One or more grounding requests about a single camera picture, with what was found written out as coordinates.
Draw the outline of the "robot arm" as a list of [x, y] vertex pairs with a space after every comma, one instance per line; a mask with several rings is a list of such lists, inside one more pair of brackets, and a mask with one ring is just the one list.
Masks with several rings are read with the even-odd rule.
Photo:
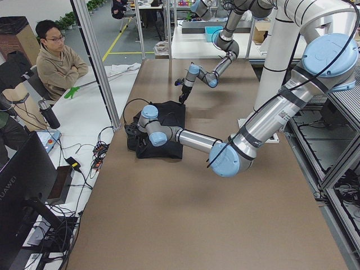
[[218, 85], [220, 75], [237, 59], [240, 49], [238, 43], [233, 40], [233, 33], [241, 16], [246, 11], [250, 11], [254, 19], [261, 20], [271, 13], [273, 7], [274, 5], [268, 1], [230, 1], [228, 8], [230, 13], [226, 25], [221, 31], [215, 32], [210, 39], [226, 55], [212, 71], [206, 71], [202, 66], [191, 63], [186, 76], [177, 79], [174, 83], [175, 86], [182, 86], [182, 94], [179, 96], [180, 103], [183, 104], [187, 100], [197, 78], [207, 86], [215, 88]]
[[232, 1], [225, 27], [214, 44], [225, 52], [213, 71], [191, 64], [182, 87], [183, 104], [196, 80], [209, 87], [218, 85], [220, 75], [237, 59], [239, 45], [233, 33], [241, 16], [250, 11], [261, 20], [276, 12], [254, 111], [238, 132], [220, 139], [176, 125], [162, 125], [159, 110], [146, 105], [138, 114], [130, 137], [148, 140], [152, 149], [179, 144], [209, 154], [208, 166], [219, 176], [231, 177], [249, 169], [257, 151], [315, 95], [346, 91], [354, 87], [358, 52], [354, 33], [359, 10], [350, 1]]

